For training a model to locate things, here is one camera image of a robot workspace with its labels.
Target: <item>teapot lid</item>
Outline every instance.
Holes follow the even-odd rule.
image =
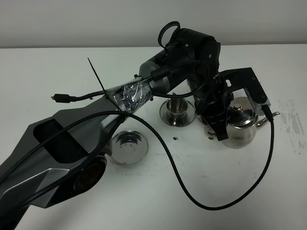
[[[247,97],[235,98],[229,106],[228,123],[235,127],[245,127],[253,124],[256,117]]]

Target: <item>metal lid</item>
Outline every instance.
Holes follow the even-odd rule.
[[[235,127],[249,126],[253,124],[256,117],[247,97],[235,98],[229,106],[228,123]]]
[[[146,137],[137,131],[123,131],[112,140],[112,158],[121,164],[134,164],[148,152]]]

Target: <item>white table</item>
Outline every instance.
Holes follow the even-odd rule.
[[[60,104],[54,93],[83,95],[100,90],[89,57],[106,87],[133,78],[139,66],[161,48],[38,48],[0,50],[0,161],[13,151],[27,126],[60,109],[90,100]],[[30,207],[18,230],[259,230],[307,227],[307,45],[223,46],[220,71],[252,67],[268,95],[275,118],[271,165],[259,186],[242,202],[222,211],[195,206],[181,190],[158,140],[129,119],[119,129],[142,132],[146,158],[133,166],[108,160],[105,175],[88,192],[48,209]],[[176,93],[188,92],[182,83]],[[244,95],[237,92],[235,96]],[[263,170],[270,127],[242,149],[210,141],[195,121],[185,128],[163,123],[155,98],[136,115],[148,121],[167,143],[190,193],[209,206],[227,204],[246,192]]]

